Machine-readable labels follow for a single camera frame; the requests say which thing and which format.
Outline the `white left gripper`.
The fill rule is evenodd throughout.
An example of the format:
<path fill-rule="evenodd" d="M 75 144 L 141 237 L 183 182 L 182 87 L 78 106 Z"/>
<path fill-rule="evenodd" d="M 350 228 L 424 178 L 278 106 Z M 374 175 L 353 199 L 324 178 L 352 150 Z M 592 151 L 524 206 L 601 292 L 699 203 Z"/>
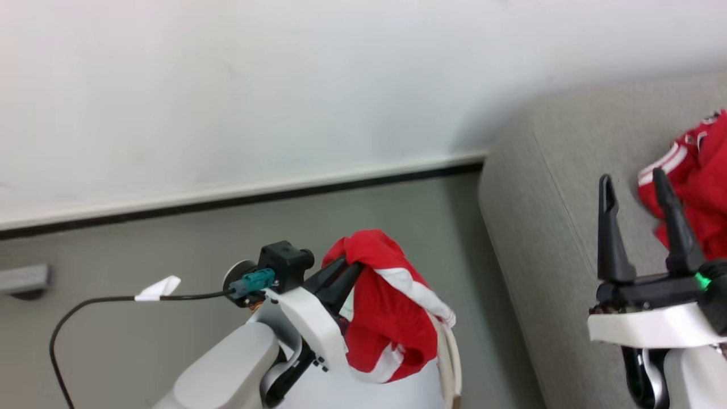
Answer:
<path fill-rule="evenodd" d="M 355 287 L 364 265 L 354 262 L 350 266 L 345 256 L 338 256 L 318 272 L 304 280 L 302 287 L 278 294 L 271 289 L 260 293 L 265 301 L 253 313 L 250 323 L 262 323 L 273 332 L 264 346 L 275 347 L 283 342 L 293 350 L 293 357 L 283 364 L 272 359 L 245 364 L 247 375 L 283 375 L 306 372 L 304 344 L 312 360 L 319 361 L 320 370 L 331 373 L 351 371 L 347 348 L 339 324 L 331 314 L 339 314 Z"/>

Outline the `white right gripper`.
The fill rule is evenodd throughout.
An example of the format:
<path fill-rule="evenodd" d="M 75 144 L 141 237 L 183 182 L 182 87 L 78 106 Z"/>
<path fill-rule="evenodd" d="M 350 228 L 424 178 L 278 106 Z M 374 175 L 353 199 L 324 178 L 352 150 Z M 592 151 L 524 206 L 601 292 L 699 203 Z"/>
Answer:
<path fill-rule="evenodd" d="M 599 303 L 590 310 L 592 341 L 633 349 L 696 348 L 725 342 L 725 261 L 706 261 L 682 204 L 661 168 L 652 173 L 664 215 L 669 274 L 636 277 L 617 220 L 610 174 L 598 181 Z"/>

